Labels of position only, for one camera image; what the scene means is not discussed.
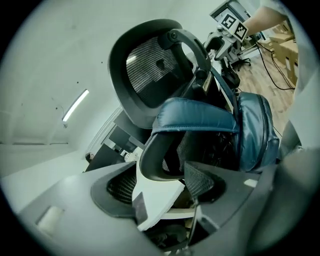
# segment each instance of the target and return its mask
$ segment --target gray plastic panel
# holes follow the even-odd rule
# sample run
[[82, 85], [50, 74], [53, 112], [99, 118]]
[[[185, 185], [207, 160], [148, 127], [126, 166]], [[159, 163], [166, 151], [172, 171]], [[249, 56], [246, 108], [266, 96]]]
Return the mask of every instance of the gray plastic panel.
[[[98, 179], [131, 163], [120, 163], [70, 176], [53, 185], [21, 211], [30, 232], [62, 255], [162, 255], [131, 219], [113, 218], [93, 202], [90, 189]], [[64, 210], [52, 236], [41, 234], [36, 223], [51, 207]]]

